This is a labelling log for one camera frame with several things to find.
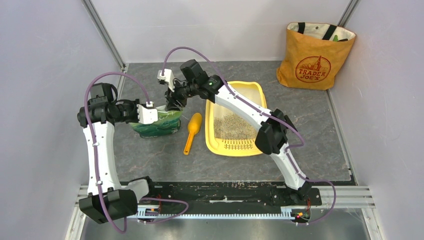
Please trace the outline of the green litter bag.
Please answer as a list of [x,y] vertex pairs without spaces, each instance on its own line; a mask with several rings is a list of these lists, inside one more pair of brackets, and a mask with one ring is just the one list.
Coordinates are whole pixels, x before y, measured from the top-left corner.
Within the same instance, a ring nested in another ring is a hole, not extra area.
[[165,105],[158,106],[158,121],[151,124],[129,123],[141,138],[156,138],[175,134],[181,128],[182,110],[166,110]]

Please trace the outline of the orange litter scoop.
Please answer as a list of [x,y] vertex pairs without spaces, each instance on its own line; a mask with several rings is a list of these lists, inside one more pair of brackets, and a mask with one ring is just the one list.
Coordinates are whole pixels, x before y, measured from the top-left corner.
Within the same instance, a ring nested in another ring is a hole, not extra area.
[[199,112],[195,113],[191,117],[187,125],[188,137],[187,137],[187,141],[183,150],[184,155],[189,155],[193,141],[194,141],[194,137],[201,129],[202,120],[203,120],[203,117]]

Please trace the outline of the yellow litter box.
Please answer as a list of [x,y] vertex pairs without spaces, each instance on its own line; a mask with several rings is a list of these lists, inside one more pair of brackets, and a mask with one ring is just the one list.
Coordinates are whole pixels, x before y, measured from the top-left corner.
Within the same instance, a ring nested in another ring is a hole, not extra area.
[[205,105],[205,143],[207,148],[214,154],[227,157],[249,157],[260,155],[262,152],[256,147],[255,139],[228,140],[214,136],[214,118],[236,114],[231,110],[206,101]]

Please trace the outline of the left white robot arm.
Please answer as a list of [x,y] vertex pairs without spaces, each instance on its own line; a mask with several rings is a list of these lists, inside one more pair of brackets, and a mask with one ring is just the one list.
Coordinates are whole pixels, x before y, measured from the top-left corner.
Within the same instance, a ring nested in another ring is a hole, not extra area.
[[80,210],[98,224],[119,220],[138,212],[141,200],[152,204],[157,191],[149,176],[119,181],[114,154],[115,123],[138,123],[140,100],[117,100],[117,88],[110,83],[94,84],[87,101],[88,111],[77,114],[87,143],[89,182],[87,197],[79,200]]

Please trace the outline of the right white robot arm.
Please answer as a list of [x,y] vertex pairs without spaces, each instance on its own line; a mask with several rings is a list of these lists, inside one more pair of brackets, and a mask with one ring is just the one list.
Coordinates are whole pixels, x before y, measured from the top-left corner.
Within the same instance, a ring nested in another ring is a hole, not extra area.
[[255,146],[269,155],[284,177],[289,200],[300,205],[309,198],[312,185],[296,163],[288,143],[287,131],[296,132],[290,118],[281,110],[259,106],[236,91],[218,75],[209,76],[194,59],[180,66],[184,80],[174,77],[172,70],[162,68],[157,79],[167,85],[165,93],[168,110],[186,106],[189,98],[201,99],[225,107],[247,121],[256,131]]

